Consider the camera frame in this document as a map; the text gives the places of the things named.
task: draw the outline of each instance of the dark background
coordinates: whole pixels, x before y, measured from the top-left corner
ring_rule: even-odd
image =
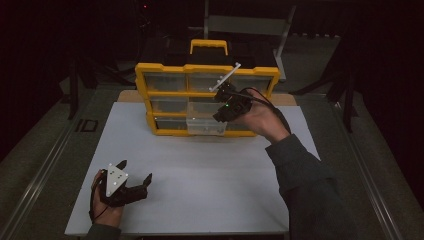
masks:
[[[69,74],[69,53],[73,50],[82,50],[117,70],[118,60],[137,61],[146,36],[202,37],[200,31],[187,30],[187,26],[202,26],[202,1],[137,2],[139,8],[132,0],[1,2],[0,159],[62,98],[59,82]],[[244,1],[242,5],[236,4],[240,1],[222,2],[216,1],[211,12],[281,14],[280,10],[274,12],[280,8],[266,7],[280,1],[261,1],[262,8],[255,6],[258,1]],[[330,64],[337,71],[340,62],[349,60],[356,90],[363,94],[400,169],[424,206],[423,4],[372,2],[351,8],[356,12],[342,13],[335,2],[340,3],[299,5],[291,34],[342,36],[341,47]],[[236,6],[243,6],[243,11]]]

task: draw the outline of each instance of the white table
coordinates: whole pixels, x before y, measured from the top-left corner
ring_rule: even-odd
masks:
[[[318,156],[300,107],[280,107],[293,133]],[[65,234],[85,235],[90,186],[99,169],[128,160],[127,187],[153,173],[147,199],[125,207],[126,235],[268,234],[288,231],[263,137],[166,137],[151,133],[143,103],[113,105]]]

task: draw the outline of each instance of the cable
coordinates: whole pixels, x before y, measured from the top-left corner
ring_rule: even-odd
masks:
[[[94,216],[94,206],[93,206],[93,200],[94,200],[94,195],[96,193],[96,189],[97,186],[99,185],[99,183],[103,180],[104,178],[104,173],[105,171],[102,171],[102,175],[100,177],[98,177],[96,179],[96,181],[93,184],[93,187],[91,188],[91,196],[90,196],[90,211],[88,212],[88,214],[90,215],[90,219],[91,222],[94,223],[94,220],[96,220],[98,217],[100,217],[107,209],[108,206],[103,210],[103,212],[101,212],[98,216]]]
[[[291,129],[290,129],[289,123],[287,122],[287,119],[284,117],[284,115],[280,111],[280,109],[276,108],[274,106],[274,104],[271,103],[271,101],[269,101],[264,95],[262,95],[261,92],[259,92],[255,88],[252,88],[252,87],[243,88],[240,92],[242,92],[243,90],[247,90],[247,89],[251,89],[251,90],[257,92],[259,95],[261,95],[261,97],[263,97],[265,99],[265,101],[262,100],[262,99],[253,97],[251,95],[246,95],[246,94],[242,94],[242,93],[239,93],[239,92],[233,92],[233,91],[231,91],[228,94],[245,97],[245,98],[248,98],[250,100],[260,102],[260,103],[264,104],[265,106],[269,107],[271,109],[271,111],[280,119],[281,123],[284,125],[284,127],[286,128],[286,130],[291,134]]]

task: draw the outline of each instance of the black cable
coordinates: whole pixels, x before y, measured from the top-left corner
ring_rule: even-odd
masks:
[[[151,21],[141,13],[139,0],[134,0],[133,4],[137,25],[137,56],[135,59],[135,63],[137,64],[141,59],[142,48],[145,44],[146,36],[150,31]]]
[[[250,99],[250,100],[253,100],[253,101],[257,101],[257,102],[260,102],[260,103],[262,103],[262,104],[264,104],[265,106],[267,106],[267,107],[269,107],[270,109],[271,109],[271,111],[280,119],[280,121],[281,121],[281,123],[284,125],[284,127],[286,128],[286,130],[291,134],[291,129],[290,129],[290,126],[289,126],[289,123],[287,122],[287,119],[284,117],[284,115],[283,115],[283,113],[280,111],[280,109],[278,109],[278,108],[276,108],[275,106],[274,106],[274,104],[272,104],[271,103],[271,101],[269,101],[261,92],[259,92],[256,88],[252,88],[252,87],[247,87],[247,88],[243,88],[242,90],[241,90],[241,92],[243,91],[243,90],[247,90],[247,89],[251,89],[251,90],[253,90],[253,91],[255,91],[255,92],[257,92],[259,95],[261,95],[261,97],[263,97],[264,99],[265,99],[265,101],[264,100],[262,100],[262,99],[259,99],[259,98],[255,98],[255,97],[253,97],[253,96],[251,96],[251,95],[246,95],[246,94],[242,94],[242,93],[239,93],[239,92],[233,92],[233,91],[231,91],[231,92],[229,92],[228,94],[230,94],[230,95],[236,95],[236,96],[241,96],[241,97],[245,97],[245,98],[248,98],[248,99]]]
[[[109,206],[106,206],[105,207],[105,209],[99,214],[99,215],[97,215],[97,217],[95,217],[94,219],[93,219],[93,223],[94,223],[94,221],[97,219],[97,218],[99,218],[104,212],[106,212],[106,210],[109,208]]]
[[[106,207],[105,210],[103,210],[102,213],[100,213],[96,217],[94,216],[94,206],[93,206],[94,195],[96,194],[97,186],[103,180],[103,178],[104,178],[104,171],[102,171],[102,176],[100,176],[96,179],[96,181],[93,184],[93,187],[91,188],[90,211],[88,212],[88,214],[90,215],[91,223],[94,223],[94,220],[96,220],[98,217],[100,217],[106,211],[106,209],[108,209],[108,207]]]

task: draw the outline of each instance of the metal frame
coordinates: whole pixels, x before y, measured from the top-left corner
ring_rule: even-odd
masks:
[[[378,190],[377,185],[374,182],[372,174],[367,166],[367,161],[362,155],[355,139],[351,134],[349,134],[343,126],[343,110],[339,102],[331,106],[334,117],[337,120],[340,131],[344,134],[344,137],[349,144],[349,149],[351,149],[353,156],[355,157],[355,162],[358,166],[359,176],[361,177],[364,188],[367,191],[368,197],[371,201],[371,205],[375,210],[375,215],[380,221],[380,225],[383,229],[384,234],[387,239],[390,240],[403,240],[403,236],[391,214],[387,203],[384,201],[383,196]]]
[[[14,239],[18,234],[19,229],[24,224],[26,217],[30,213],[32,207],[38,199],[38,196],[40,195],[41,191],[46,185],[47,180],[53,172],[54,166],[59,161],[62,152],[68,143],[68,139],[71,133],[74,131],[75,126],[77,125],[78,119],[81,117],[82,113],[84,112],[84,109],[87,107],[93,95],[94,91],[89,92],[88,96],[85,97],[82,101],[80,111],[77,111],[74,118],[72,120],[69,120],[66,126],[64,127],[62,133],[60,134],[54,146],[52,147],[49,155],[44,160],[37,174],[28,184],[25,192],[23,193],[21,199],[16,205],[16,208],[10,216],[8,222],[1,229],[0,239]]]
[[[281,54],[287,41],[295,11],[296,6],[292,6],[286,19],[209,15],[209,0],[205,0],[203,37],[204,39],[208,39],[209,32],[211,31],[281,36],[278,48],[274,49],[274,57],[281,73],[279,81],[285,82],[287,78],[284,71],[283,61],[281,60]]]

